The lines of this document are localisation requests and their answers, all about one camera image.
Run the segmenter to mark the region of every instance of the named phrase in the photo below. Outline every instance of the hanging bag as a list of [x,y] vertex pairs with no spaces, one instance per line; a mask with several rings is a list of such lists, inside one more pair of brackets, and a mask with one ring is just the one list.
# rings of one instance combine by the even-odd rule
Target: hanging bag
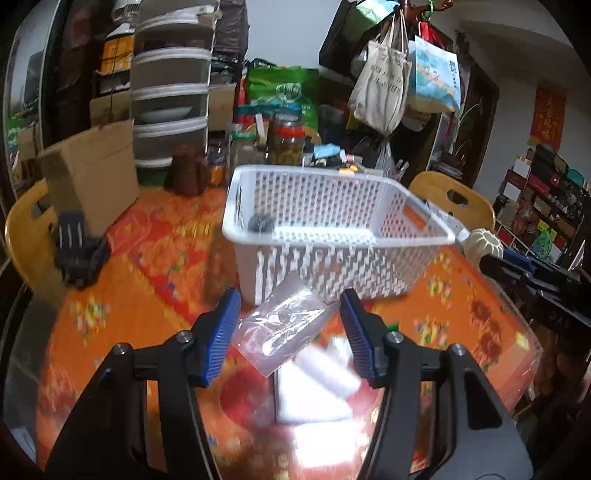
[[388,137],[406,107],[411,63],[404,14],[394,14],[382,41],[368,43],[368,59],[349,98],[353,116]]
[[412,62],[408,105],[422,113],[452,113],[460,109],[460,70],[455,53],[446,51],[437,32],[427,22],[419,25],[421,37],[408,43]]

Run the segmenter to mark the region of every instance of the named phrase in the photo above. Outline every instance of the green bag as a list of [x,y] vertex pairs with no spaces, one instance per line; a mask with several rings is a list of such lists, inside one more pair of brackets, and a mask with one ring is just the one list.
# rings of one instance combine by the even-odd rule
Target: green bag
[[301,105],[304,123],[318,130],[318,76],[318,70],[302,67],[252,69],[248,73],[248,99],[251,104]]

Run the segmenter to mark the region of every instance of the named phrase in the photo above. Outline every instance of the table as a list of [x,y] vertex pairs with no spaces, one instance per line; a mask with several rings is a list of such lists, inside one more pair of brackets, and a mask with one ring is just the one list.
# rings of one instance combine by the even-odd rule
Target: table
[[[135,348],[162,343],[212,309],[226,286],[238,286],[234,248],[221,232],[224,206],[221,189],[208,189],[192,199],[148,189],[110,228],[113,254],[99,281],[83,291],[67,291],[48,330],[47,345],[38,349],[43,361],[33,405],[39,465],[45,465],[77,397],[114,343],[129,342]],[[400,331],[420,345],[464,344],[509,409],[533,379],[540,354],[535,337],[454,248],[442,249],[406,296],[365,306],[387,323],[399,324]],[[249,308],[243,306],[244,313]],[[343,333],[336,315],[320,342]],[[30,327],[20,332],[29,334]],[[430,388],[423,385],[424,421],[413,470],[426,464]],[[197,390],[222,476],[355,478],[375,428],[382,391],[364,382],[348,399],[352,420],[298,426],[274,423],[272,392],[269,382],[231,347],[220,377],[207,390]],[[151,463],[164,469],[157,412],[157,384],[149,382]]]

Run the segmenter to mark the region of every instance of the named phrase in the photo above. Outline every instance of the white pumpkin ornament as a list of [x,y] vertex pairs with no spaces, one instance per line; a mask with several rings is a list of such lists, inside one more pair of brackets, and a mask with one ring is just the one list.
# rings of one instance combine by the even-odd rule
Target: white pumpkin ornament
[[480,259],[488,254],[503,258],[503,244],[485,228],[473,230],[464,241],[464,255],[472,265],[480,269]]

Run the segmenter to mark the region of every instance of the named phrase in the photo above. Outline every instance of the brown bottle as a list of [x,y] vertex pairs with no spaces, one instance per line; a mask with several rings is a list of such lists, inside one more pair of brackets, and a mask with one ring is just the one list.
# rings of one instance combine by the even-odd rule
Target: brown bottle
[[173,151],[173,191],[176,195],[202,195],[209,182],[209,172],[202,145],[179,145]]

